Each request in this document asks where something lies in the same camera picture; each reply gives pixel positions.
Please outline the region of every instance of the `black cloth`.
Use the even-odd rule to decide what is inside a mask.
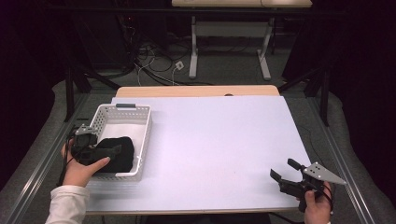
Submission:
[[[121,153],[98,173],[129,173],[134,165],[134,144],[130,137],[105,138],[96,147],[112,148],[121,145]]]

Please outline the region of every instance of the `black curtain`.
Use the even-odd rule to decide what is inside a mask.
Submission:
[[[330,90],[343,102],[353,149],[395,205],[395,3],[316,0],[313,10],[322,9],[342,9],[350,16],[342,22],[306,21],[283,77],[292,80],[331,65]],[[345,33],[339,35],[343,27]],[[329,52],[337,53],[329,57]]]
[[[64,66],[35,1],[3,1],[0,8],[2,189],[49,117],[51,88],[64,79]]]

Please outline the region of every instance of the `wooden table edge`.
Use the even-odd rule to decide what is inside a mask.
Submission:
[[[279,96],[273,85],[121,87],[116,97]]]

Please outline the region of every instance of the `metal bracket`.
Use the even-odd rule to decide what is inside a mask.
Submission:
[[[318,162],[315,162],[312,165],[306,167],[304,169],[304,173],[306,175],[314,177],[317,180],[327,181],[334,184],[345,185],[347,183],[345,180],[330,172]]]
[[[76,130],[76,135],[82,135],[85,133],[96,133],[98,130],[96,128],[92,128],[90,126],[86,126],[85,124],[82,124],[78,130]]]

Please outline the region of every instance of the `white paper sheet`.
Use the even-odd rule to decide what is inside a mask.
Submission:
[[[178,213],[295,208],[269,174],[301,181],[309,165],[282,96],[114,98],[150,105],[140,182],[90,182],[88,212]]]

